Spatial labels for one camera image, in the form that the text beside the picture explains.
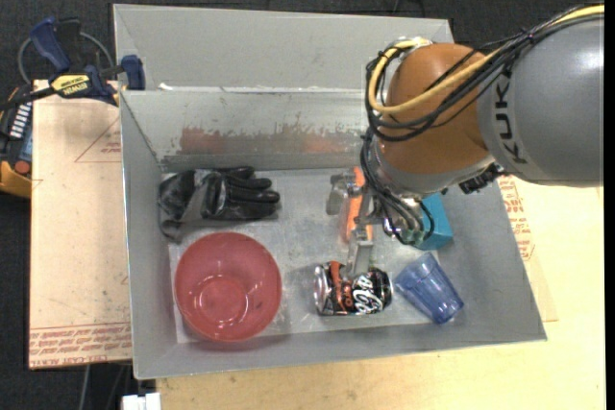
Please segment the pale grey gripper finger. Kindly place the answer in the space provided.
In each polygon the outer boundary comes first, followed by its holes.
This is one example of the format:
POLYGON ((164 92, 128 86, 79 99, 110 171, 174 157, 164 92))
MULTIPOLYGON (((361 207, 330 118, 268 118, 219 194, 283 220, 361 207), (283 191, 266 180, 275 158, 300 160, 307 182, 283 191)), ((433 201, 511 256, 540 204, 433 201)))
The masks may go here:
POLYGON ((347 273, 366 273, 370 268, 373 248, 374 241, 368 229, 353 230, 346 264, 347 273))
POLYGON ((331 190, 326 201, 328 215, 338 215, 346 199, 357 198, 361 194, 362 185, 355 172, 343 172, 330 178, 331 190))

